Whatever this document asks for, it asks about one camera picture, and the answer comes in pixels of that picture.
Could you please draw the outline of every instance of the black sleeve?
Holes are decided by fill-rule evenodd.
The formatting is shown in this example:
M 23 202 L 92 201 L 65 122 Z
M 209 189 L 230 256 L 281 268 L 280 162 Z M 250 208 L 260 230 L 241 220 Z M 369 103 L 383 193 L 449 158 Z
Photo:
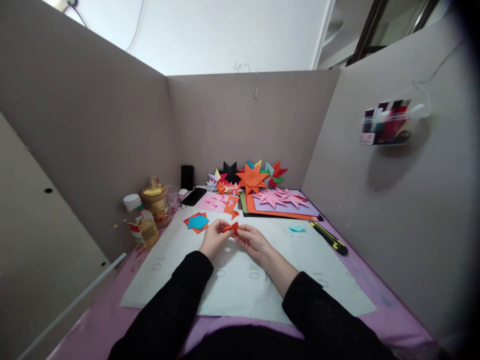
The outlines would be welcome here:
M 175 359 L 213 271 L 200 251 L 189 253 L 115 343 L 108 359 Z
M 323 287 L 300 272 L 292 281 L 282 304 L 291 322 L 319 355 L 337 359 L 395 359 L 363 321 L 352 316 Z

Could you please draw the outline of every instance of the white cutting mat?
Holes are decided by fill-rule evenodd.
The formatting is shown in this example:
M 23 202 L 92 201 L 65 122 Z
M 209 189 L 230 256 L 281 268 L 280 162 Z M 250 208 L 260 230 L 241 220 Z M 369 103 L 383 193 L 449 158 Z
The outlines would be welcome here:
M 349 271 L 334 250 L 305 220 L 268 217 L 243 217 L 231 221 L 226 213 L 187 207 L 180 210 L 161 235 L 138 270 L 120 302 L 121 306 L 143 308 L 171 278 L 185 256 L 200 248 L 204 233 L 187 229 L 184 220 L 206 212 L 215 219 L 238 221 L 260 230 L 268 241 L 298 270 L 306 272 L 352 315 L 377 310 L 355 286 Z M 288 226 L 302 226 L 306 233 L 291 237 Z M 199 315 L 240 316 L 291 324 L 282 309 L 282 297 L 260 264 L 230 238 L 217 254 L 214 271 L 203 292 Z

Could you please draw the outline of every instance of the orange paper sheet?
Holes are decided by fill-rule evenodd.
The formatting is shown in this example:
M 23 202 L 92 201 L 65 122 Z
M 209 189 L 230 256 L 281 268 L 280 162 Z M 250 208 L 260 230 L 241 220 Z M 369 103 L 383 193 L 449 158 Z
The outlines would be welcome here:
M 202 216 L 204 216 L 204 217 L 207 217 L 207 213 L 206 213 L 206 212 L 197 212 L 195 215 L 192 215 L 192 216 L 190 216 L 188 219 L 183 220 L 183 222 L 185 223 L 185 225 L 188 226 L 188 225 L 189 225 L 190 218 L 195 218 L 195 217 L 197 217 L 198 215 L 202 215 Z M 205 226 L 202 227 L 200 230 L 199 230 L 199 229 L 196 229 L 196 228 L 192 228 L 192 230 L 193 230 L 194 232 L 196 232 L 197 234 L 200 234 L 203 230 L 205 230 L 205 229 L 208 228 L 208 227 L 209 227 L 209 224 L 206 223 Z
M 280 212 L 280 211 L 258 211 L 255 209 L 254 197 L 252 194 L 247 195 L 245 197 L 245 200 L 246 200 L 246 208 L 249 213 L 271 215 L 271 216 L 283 216 L 286 218 L 300 219 L 300 220 L 312 220 L 312 216 L 309 216 L 309 215 L 292 214 L 292 213 Z

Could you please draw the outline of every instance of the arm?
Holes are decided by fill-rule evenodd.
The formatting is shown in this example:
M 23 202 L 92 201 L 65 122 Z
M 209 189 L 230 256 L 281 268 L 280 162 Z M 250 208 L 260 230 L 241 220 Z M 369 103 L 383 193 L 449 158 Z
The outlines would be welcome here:
M 109 360 L 174 359 L 192 327 L 205 286 L 212 275 L 212 259 L 233 231 L 214 221 L 205 231 L 200 251 L 189 253 L 171 279 L 137 315 L 124 337 L 112 347 Z
M 241 225 L 238 235 L 233 237 L 260 262 L 283 297 L 286 315 L 319 354 L 395 359 L 368 326 L 352 316 L 319 283 L 292 266 L 260 231 Z

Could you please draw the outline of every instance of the white bottle cap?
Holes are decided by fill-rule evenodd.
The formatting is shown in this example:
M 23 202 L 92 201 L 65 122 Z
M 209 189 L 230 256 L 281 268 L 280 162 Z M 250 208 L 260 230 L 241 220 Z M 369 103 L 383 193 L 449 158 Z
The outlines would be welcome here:
M 138 206 L 140 206 L 142 200 L 140 199 L 140 196 L 138 196 L 138 194 L 130 194 L 123 198 L 123 203 L 125 204 L 128 212 L 131 212 L 132 210 L 135 210 Z

